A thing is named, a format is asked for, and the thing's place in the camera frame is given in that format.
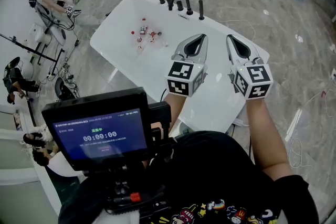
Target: gray marble floor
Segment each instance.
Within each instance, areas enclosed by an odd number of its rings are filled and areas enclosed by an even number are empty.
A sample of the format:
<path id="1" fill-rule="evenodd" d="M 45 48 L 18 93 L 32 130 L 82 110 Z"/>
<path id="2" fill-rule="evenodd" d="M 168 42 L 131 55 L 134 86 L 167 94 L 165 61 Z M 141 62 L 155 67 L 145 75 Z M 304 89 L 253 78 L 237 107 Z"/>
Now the gray marble floor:
<path id="1" fill-rule="evenodd" d="M 120 1 L 80 0 L 79 6 L 101 19 Z M 254 42 L 270 53 L 269 64 L 276 82 L 266 102 L 284 141 L 295 114 L 302 109 L 291 137 L 300 140 L 302 158 L 291 152 L 290 161 L 293 167 L 297 167 L 293 171 L 310 184 L 309 189 L 322 221 L 336 204 L 336 138 L 333 118 L 329 117 L 335 113 L 336 93 L 329 91 L 326 102 L 324 97 L 317 94 L 326 87 L 336 91 L 336 87 L 330 83 L 331 71 L 336 67 L 336 56 L 329 47 L 336 42 L 329 16 L 312 0 L 203 0 L 203 3 L 204 14 L 212 19 L 248 20 L 256 31 Z M 191 4 L 196 9 L 198 0 L 191 0 Z M 247 38 L 252 39 L 254 35 L 246 22 L 226 25 Z M 90 35 L 77 28 L 76 33 L 81 44 L 74 50 L 68 63 L 81 96 L 135 86 L 90 47 Z M 69 33 L 68 36 L 74 43 L 74 35 Z M 73 43 L 68 42 L 70 45 L 65 48 L 64 56 L 70 54 Z M 55 50 L 56 44 L 52 42 L 47 52 L 54 55 Z M 49 68 L 48 61 L 44 61 L 40 67 L 36 66 L 35 77 L 43 80 Z M 41 97 L 33 105 L 39 124 L 43 123 L 41 109 L 46 103 L 56 100 L 53 82 L 43 85 Z M 247 123 L 245 110 L 240 118 Z M 234 138 L 248 149 L 248 128 L 236 128 Z M 299 140 L 292 139 L 285 141 L 288 152 L 293 141 L 292 149 L 300 153 Z"/>

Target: foot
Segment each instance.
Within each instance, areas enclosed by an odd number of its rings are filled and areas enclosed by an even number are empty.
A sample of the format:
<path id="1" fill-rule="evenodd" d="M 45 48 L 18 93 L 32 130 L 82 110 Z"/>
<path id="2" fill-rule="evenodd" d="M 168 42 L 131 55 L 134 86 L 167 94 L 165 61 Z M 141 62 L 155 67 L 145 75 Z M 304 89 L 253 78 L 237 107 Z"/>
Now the foot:
<path id="1" fill-rule="evenodd" d="M 41 88 L 38 87 L 38 91 L 36 92 L 36 98 L 39 98 L 39 97 L 40 97 L 40 92 L 41 92 Z"/>

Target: blue screen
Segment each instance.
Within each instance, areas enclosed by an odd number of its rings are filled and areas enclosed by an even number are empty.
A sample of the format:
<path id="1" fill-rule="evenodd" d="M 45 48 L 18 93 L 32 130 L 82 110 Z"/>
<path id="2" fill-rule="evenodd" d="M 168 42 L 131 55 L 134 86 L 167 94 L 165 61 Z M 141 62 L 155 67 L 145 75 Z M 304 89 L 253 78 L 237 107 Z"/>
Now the blue screen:
<path id="1" fill-rule="evenodd" d="M 53 124 L 71 159 L 146 149 L 140 109 Z"/>

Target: red button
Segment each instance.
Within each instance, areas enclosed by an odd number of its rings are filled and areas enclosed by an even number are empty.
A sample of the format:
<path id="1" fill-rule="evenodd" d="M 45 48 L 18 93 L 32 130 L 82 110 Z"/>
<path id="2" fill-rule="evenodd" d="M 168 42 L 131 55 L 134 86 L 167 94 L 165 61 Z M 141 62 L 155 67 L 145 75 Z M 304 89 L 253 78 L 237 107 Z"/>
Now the red button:
<path id="1" fill-rule="evenodd" d="M 140 193 L 131 193 L 131 201 L 140 202 L 141 201 Z"/>

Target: cube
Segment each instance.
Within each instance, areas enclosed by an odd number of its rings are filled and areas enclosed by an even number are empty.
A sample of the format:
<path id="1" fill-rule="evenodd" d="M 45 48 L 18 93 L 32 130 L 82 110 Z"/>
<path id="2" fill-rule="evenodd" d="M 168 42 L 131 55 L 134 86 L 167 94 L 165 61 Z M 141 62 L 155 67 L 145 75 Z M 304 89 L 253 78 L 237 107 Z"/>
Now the cube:
<path id="1" fill-rule="evenodd" d="M 234 85 L 246 100 L 264 98 L 270 92 L 273 77 L 268 65 L 236 68 Z"/>
<path id="2" fill-rule="evenodd" d="M 204 81 L 204 65 L 185 61 L 173 61 L 165 75 L 169 93 L 191 97 Z"/>

